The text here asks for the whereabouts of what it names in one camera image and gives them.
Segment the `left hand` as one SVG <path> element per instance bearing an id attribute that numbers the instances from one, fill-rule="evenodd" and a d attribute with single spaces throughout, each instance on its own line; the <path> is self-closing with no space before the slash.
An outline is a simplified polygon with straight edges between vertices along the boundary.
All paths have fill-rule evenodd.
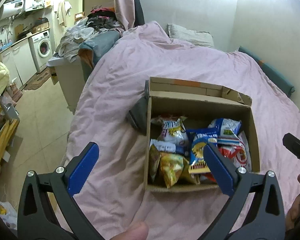
<path id="1" fill-rule="evenodd" d="M 149 227 L 145 222 L 138 222 L 132 225 L 125 232 L 122 232 L 111 240 L 145 240 L 148 237 Z"/>

